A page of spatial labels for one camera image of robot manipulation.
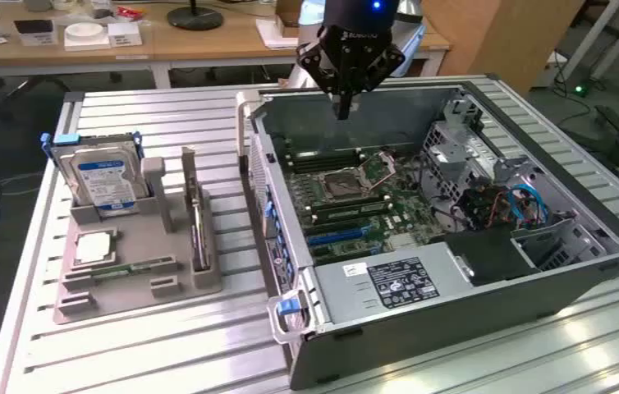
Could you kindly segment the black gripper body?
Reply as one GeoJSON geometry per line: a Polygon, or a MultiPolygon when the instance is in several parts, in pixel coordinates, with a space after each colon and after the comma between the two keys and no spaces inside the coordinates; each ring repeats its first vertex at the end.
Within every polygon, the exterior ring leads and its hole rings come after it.
{"type": "Polygon", "coordinates": [[[343,54],[345,47],[393,44],[392,25],[397,1],[325,2],[319,43],[337,74],[343,95],[343,54]]]}

